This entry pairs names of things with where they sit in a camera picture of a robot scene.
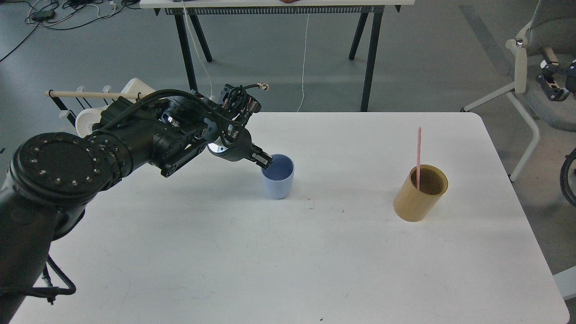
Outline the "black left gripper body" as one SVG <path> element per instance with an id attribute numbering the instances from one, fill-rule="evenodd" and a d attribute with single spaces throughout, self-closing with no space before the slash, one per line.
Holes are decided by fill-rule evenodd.
<path id="1" fill-rule="evenodd" d="M 254 161 L 255 154 L 259 153 L 259 147 L 252 142 L 252 137 L 248 130 L 241 131 L 231 147 L 218 145 L 213 142 L 208 144 L 207 149 L 212 155 L 230 162 L 238 162 L 243 159 Z"/>

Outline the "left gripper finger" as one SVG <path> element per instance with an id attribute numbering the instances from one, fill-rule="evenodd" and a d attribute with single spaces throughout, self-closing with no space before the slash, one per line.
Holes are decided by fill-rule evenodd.
<path id="1" fill-rule="evenodd" d="M 259 146 L 251 144 L 250 160 L 260 168 L 267 170 L 273 162 L 273 157 L 265 153 Z"/>

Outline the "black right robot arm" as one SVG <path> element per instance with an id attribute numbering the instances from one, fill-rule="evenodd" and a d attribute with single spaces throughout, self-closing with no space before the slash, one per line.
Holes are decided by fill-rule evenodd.
<path id="1" fill-rule="evenodd" d="M 547 125 L 560 131 L 575 132 L 575 61 L 568 67 L 543 60 L 535 77 L 539 101 L 533 109 Z"/>

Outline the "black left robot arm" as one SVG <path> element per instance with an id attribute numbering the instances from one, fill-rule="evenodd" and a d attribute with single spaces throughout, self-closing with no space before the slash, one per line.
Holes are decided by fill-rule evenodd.
<path id="1" fill-rule="evenodd" d="M 242 85 L 225 85 L 218 101 L 182 90 L 134 100 L 120 94 L 88 135 L 43 133 L 20 145 L 1 189 L 1 322 L 10 322 L 26 297 L 52 303 L 76 292 L 49 256 L 51 243 L 79 223 L 97 193 L 140 166 L 167 178 L 208 149 L 267 169 L 272 157 L 246 128 L 260 110 Z"/>

